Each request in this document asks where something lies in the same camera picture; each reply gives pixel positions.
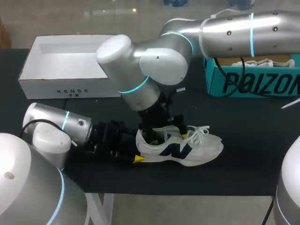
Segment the n logo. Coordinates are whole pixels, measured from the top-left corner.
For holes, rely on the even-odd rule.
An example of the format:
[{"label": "n logo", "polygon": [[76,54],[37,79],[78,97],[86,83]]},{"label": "n logo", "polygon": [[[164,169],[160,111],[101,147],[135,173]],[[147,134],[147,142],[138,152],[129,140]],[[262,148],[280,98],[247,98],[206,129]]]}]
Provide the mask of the n logo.
[{"label": "n logo", "polygon": [[159,155],[160,156],[171,155],[174,158],[185,159],[191,151],[192,151],[191,146],[186,144],[186,146],[184,146],[183,150],[180,152],[180,144],[173,143],[173,144],[169,144],[169,146],[166,147],[166,149],[163,150]]}]

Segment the black table surface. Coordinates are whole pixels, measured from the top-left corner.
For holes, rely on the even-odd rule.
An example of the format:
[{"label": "black table surface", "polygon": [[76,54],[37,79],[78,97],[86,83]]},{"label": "black table surface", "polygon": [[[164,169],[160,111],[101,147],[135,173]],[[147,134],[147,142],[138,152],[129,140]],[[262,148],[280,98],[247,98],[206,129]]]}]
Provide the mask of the black table surface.
[{"label": "black table surface", "polygon": [[[27,100],[18,82],[29,50],[0,50],[0,132],[18,135],[27,107],[50,105],[99,121],[122,120],[137,127],[140,119],[117,98]],[[186,79],[171,90],[204,85],[201,59],[191,62]],[[183,113],[193,126],[210,125],[223,139],[218,158],[196,167],[175,162],[120,166],[72,158],[65,173],[85,192],[144,195],[273,195],[286,151],[300,134],[300,104],[280,109],[292,100],[215,98],[184,91],[173,97],[171,113]]]}]

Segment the gray floor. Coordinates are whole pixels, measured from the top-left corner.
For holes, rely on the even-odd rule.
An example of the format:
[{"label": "gray floor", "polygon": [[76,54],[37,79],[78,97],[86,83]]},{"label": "gray floor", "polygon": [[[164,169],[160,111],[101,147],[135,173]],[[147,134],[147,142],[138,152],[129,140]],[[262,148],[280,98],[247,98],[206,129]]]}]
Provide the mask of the gray floor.
[{"label": "gray floor", "polygon": [[[126,34],[155,38],[169,19],[205,19],[227,0],[189,0],[165,7],[163,0],[0,0],[0,16],[13,48],[30,48],[36,35]],[[298,0],[256,0],[251,11],[298,10]],[[270,197],[116,195],[113,225],[259,225]],[[268,225],[274,225],[273,215]]]},{"label": "gray floor", "polygon": [[[271,197],[116,195],[112,225],[261,225]],[[275,225],[273,214],[267,225]]]}]

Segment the robotic arm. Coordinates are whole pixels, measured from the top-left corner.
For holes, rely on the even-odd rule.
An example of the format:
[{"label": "robotic arm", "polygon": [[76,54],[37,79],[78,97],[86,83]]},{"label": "robotic arm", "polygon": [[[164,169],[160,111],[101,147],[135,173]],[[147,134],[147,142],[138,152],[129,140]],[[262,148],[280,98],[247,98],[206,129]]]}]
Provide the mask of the robotic arm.
[{"label": "robotic arm", "polygon": [[190,60],[202,57],[246,57],[299,53],[300,13],[272,11],[210,18],[172,19],[157,39],[132,43],[125,35],[104,42],[96,59],[147,128],[176,125],[185,133],[183,119],[174,121],[158,83],[180,83]]}]

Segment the sneaker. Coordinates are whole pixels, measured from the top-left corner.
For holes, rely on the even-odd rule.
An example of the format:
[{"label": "sneaker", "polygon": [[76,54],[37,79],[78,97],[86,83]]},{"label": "sneaker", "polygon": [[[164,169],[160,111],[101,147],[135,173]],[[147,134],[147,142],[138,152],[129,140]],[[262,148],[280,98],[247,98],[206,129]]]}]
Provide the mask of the sneaker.
[{"label": "sneaker", "polygon": [[188,126],[187,139],[183,139],[175,126],[153,129],[165,139],[163,144],[146,143],[142,130],[136,134],[136,146],[143,162],[153,163],[172,160],[185,166],[196,166],[215,159],[223,150],[222,139],[208,132],[209,126]]},{"label": "sneaker", "polygon": [[[233,67],[241,67],[242,62],[233,63]],[[288,60],[287,62],[274,62],[269,59],[261,60],[259,62],[256,61],[247,61],[245,62],[245,67],[287,67],[287,68],[295,68],[295,61]]]}]

